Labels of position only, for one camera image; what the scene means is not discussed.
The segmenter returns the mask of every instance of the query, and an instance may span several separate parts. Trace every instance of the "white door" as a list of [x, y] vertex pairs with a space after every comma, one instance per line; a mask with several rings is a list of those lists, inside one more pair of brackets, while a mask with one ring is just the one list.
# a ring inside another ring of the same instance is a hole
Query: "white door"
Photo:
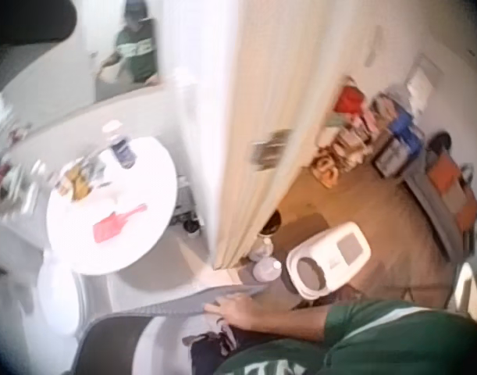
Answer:
[[[358, 0], [247, 0], [241, 17], [215, 268], [236, 265], [315, 152], [358, 50]], [[276, 168], [251, 162], [254, 143], [290, 136]]]

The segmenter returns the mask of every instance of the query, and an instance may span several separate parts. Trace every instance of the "hand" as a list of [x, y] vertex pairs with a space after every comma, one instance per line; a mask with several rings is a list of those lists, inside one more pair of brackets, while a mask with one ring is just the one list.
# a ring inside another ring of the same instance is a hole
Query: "hand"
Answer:
[[104, 68], [105, 68], [105, 67], [104, 67], [103, 65], [101, 65], [101, 66], [99, 67], [99, 70], [98, 70], [98, 72], [96, 73], [96, 77], [97, 77], [97, 78], [100, 78], [100, 77], [101, 77], [101, 74], [103, 73]]
[[144, 82], [144, 84], [147, 86], [155, 86], [159, 83], [160, 83], [160, 80], [158, 79], [158, 74], [153, 74]]
[[242, 330], [257, 330], [267, 313], [250, 296], [242, 293], [219, 297], [216, 301], [219, 305], [205, 304], [204, 310], [222, 316], [229, 325]]

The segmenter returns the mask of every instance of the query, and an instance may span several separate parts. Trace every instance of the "red brush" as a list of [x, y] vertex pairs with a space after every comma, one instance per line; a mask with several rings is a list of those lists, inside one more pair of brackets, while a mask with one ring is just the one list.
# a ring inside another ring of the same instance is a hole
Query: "red brush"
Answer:
[[127, 224], [127, 220], [135, 213], [146, 211], [146, 208], [146, 205], [139, 205], [132, 211], [120, 213], [118, 215], [114, 212], [110, 216], [105, 217], [92, 228], [94, 240], [99, 244], [118, 236], [120, 232], [122, 232], [123, 227]]

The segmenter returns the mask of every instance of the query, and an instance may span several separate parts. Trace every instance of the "red bag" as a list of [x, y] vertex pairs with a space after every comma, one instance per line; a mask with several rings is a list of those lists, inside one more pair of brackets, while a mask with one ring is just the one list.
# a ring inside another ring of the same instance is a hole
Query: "red bag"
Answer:
[[337, 113], [361, 113], [365, 95], [355, 86], [344, 86], [333, 109]]

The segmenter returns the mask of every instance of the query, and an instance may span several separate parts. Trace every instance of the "green shirt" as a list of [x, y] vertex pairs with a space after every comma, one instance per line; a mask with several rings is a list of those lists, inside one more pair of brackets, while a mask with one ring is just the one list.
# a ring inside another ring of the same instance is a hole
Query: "green shirt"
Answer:
[[124, 27], [116, 38], [116, 51], [126, 60], [134, 82], [144, 83], [156, 74], [157, 48], [152, 20], [143, 20], [138, 31]]
[[406, 302], [333, 306], [323, 343], [283, 339], [226, 360], [217, 374], [458, 373], [477, 345], [477, 324]]

